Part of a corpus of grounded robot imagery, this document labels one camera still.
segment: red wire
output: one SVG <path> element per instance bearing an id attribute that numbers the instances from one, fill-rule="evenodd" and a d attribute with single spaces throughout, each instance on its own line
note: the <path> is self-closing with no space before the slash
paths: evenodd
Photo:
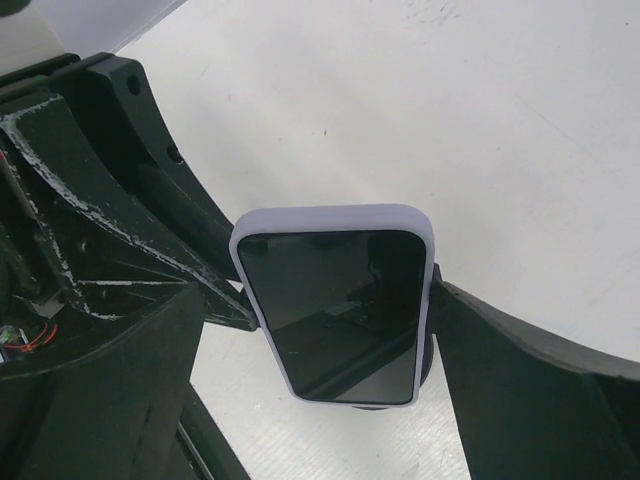
<path id="1" fill-rule="evenodd" d="M 40 334 L 35 339 L 31 340 L 29 343 L 26 343 L 24 345 L 3 345 L 3 347 L 4 348 L 17 348 L 17 349 L 29 351 L 33 347 L 33 344 L 36 343 L 38 340 L 40 340 L 42 338 L 42 336 L 45 334 L 45 332 L 47 331 L 48 328 L 49 328 L 49 322 L 44 324 L 44 328 L 42 329 Z"/>

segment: black phone screen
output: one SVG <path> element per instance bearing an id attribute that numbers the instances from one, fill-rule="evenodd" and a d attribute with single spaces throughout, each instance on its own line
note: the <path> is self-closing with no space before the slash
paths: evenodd
<path id="1" fill-rule="evenodd" d="M 239 242 L 238 256 L 297 396 L 411 401 L 427 257 L 418 236 L 256 234 Z"/>

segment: white background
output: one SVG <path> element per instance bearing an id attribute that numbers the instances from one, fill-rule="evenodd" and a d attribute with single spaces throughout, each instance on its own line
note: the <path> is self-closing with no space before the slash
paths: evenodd
<path id="1" fill-rule="evenodd" d="M 122 54 L 232 220 L 414 205 L 445 279 L 640 361 L 640 3 L 190 0 Z M 306 405 L 207 327 L 193 381 L 255 480 L 468 478 L 439 361 L 409 409 Z"/>

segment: scuff mark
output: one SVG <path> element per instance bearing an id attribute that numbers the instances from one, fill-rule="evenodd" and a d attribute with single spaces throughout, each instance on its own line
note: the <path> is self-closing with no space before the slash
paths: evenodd
<path id="1" fill-rule="evenodd" d="M 235 299 L 227 295 L 223 292 L 219 287 L 215 285 L 215 279 L 210 276 L 209 272 L 207 272 L 207 268 L 201 264 L 200 260 L 188 249 L 184 248 L 182 245 L 182 250 L 184 253 L 187 253 L 193 260 L 200 265 L 196 268 L 191 268 L 187 265 L 184 265 L 174 258 L 163 254 L 162 252 L 156 250 L 153 247 L 150 247 L 143 241 L 141 241 L 135 235 L 129 235 L 124 230 L 122 230 L 116 222 L 108 220 L 102 210 L 96 206 L 89 204 L 83 200 L 80 200 L 72 191 L 70 191 L 62 182 L 62 180 L 53 172 L 51 169 L 38 157 L 38 155 L 33 151 L 27 139 L 22 135 L 22 132 L 17 128 L 17 120 L 22 118 L 24 115 L 29 113 L 34 113 L 45 106 L 51 104 L 54 101 L 61 100 L 62 97 L 55 96 L 52 97 L 38 105 L 34 105 L 32 107 L 20 110 L 18 112 L 14 112 L 11 114 L 7 114 L 4 116 L 2 120 L 0 120 L 0 126 L 12 140 L 12 142 L 16 145 L 24 159 L 31 165 L 38 174 L 53 188 L 53 190 L 62 197 L 66 202 L 74 206 L 89 220 L 95 222 L 100 225 L 102 228 L 116 234 L 118 237 L 123 239 L 129 245 L 135 246 L 145 253 L 158 258 L 163 263 L 170 265 L 171 267 L 181 271 L 188 273 L 193 276 L 196 280 L 200 281 L 202 284 L 206 285 L 210 290 L 219 295 L 225 302 L 227 302 L 232 308 L 238 310 L 245 317 L 251 318 L 251 313 L 248 312 L 239 302 Z"/>

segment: white paint residue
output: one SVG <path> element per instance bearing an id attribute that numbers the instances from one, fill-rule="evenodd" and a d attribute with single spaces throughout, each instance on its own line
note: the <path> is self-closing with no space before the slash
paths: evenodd
<path id="1" fill-rule="evenodd" d="M 121 228 L 117 226 L 117 224 L 111 220 L 108 220 L 106 216 L 102 213 L 102 210 L 89 203 L 86 203 L 80 200 L 73 192 L 71 192 L 64 183 L 60 180 L 60 178 L 49 169 L 49 167 L 36 155 L 33 151 L 26 138 L 22 135 L 22 133 L 17 128 L 17 120 L 23 117 L 26 114 L 34 113 L 41 108 L 49 105 L 54 101 L 62 100 L 61 96 L 54 96 L 48 99 L 45 102 L 42 102 L 38 105 L 34 105 L 32 107 L 26 108 L 19 112 L 11 113 L 9 115 L 5 115 L 2 120 L 0 120 L 0 126 L 7 133 L 9 138 L 16 145 L 22 156 L 27 160 L 27 162 L 40 174 L 40 176 L 55 190 L 55 192 L 60 195 L 65 201 L 69 204 L 76 207 L 80 212 L 82 212 L 87 218 L 94 221 L 98 225 L 103 228 L 117 234 L 120 238 L 124 239 L 130 245 L 134 245 L 144 252 L 153 255 L 158 258 L 160 261 L 170 265 L 182 272 L 188 273 L 192 275 L 195 279 L 209 287 L 212 291 L 222 297 L 227 303 L 229 303 L 233 308 L 242 312 L 245 315 L 248 315 L 249 312 L 240 305 L 233 298 L 229 297 L 226 293 L 220 290 L 216 285 L 214 279 L 206 272 L 206 267 L 200 266 L 198 269 L 194 269 L 188 267 L 186 265 L 181 264 L 176 261 L 174 258 L 171 258 L 153 247 L 146 245 L 135 235 L 128 235 Z M 194 260 L 199 261 L 197 257 L 195 257 L 188 249 L 183 247 L 184 252 L 188 253 Z"/>
<path id="2" fill-rule="evenodd" d="M 80 285 L 130 286 L 130 285 L 181 285 L 185 282 L 155 282 L 147 280 L 78 280 Z"/>

